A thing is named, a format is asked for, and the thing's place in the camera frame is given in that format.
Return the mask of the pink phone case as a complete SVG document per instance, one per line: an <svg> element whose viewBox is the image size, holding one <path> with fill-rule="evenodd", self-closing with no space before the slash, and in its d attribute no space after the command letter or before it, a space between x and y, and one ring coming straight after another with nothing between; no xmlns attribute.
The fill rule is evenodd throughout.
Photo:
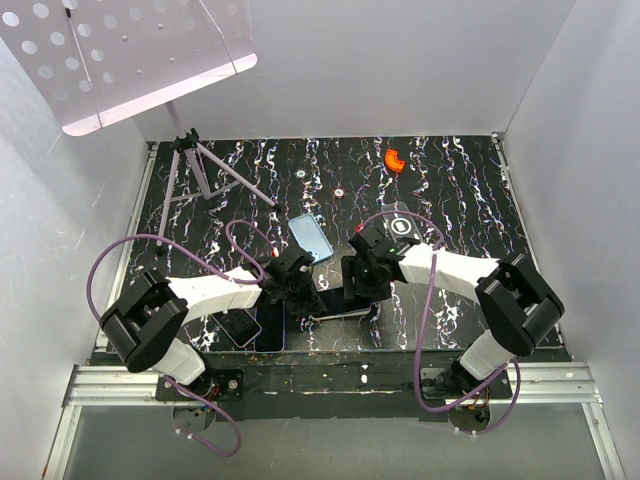
<svg viewBox="0 0 640 480"><path fill-rule="evenodd" d="M310 315L309 318L316 322L331 321L338 319L349 319L355 317L361 317L368 314L372 309L372 304L362 305L360 308L349 308L344 311L337 312L336 310L329 311L327 313Z"/></svg>

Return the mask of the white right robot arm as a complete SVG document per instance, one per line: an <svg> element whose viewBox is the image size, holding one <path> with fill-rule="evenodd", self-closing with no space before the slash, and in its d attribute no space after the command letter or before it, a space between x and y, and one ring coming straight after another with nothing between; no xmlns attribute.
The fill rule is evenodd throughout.
<svg viewBox="0 0 640 480"><path fill-rule="evenodd" d="M414 384L426 398L475 397L517 357L530 356L565 313L565 306L525 255L476 258L431 247L414 238L392 239L374 225L349 241L355 252L341 260L347 298L386 300L394 282L444 289L479 305L487 329L450 367Z"/></svg>

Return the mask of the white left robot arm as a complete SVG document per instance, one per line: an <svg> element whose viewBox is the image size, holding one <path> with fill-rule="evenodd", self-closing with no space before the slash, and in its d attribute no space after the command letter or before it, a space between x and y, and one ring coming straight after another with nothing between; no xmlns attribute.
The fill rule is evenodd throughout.
<svg viewBox="0 0 640 480"><path fill-rule="evenodd" d="M223 276L167 278L149 271L99 317L102 332L131 373L153 370L178 383L193 400L213 386L201 353L178 339L184 324L201 317L283 303L295 315L324 314L327 306L304 250L263 257Z"/></svg>

